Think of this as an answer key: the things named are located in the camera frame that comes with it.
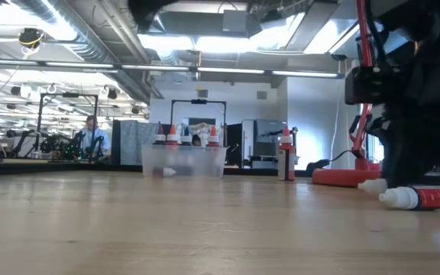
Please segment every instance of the wooden table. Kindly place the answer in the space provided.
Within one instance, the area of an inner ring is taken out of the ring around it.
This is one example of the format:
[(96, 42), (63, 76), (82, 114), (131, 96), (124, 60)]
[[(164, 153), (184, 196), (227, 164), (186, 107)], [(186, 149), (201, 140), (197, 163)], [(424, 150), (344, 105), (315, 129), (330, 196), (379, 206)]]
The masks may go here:
[(440, 211), (272, 177), (0, 176), (0, 275), (440, 275)]

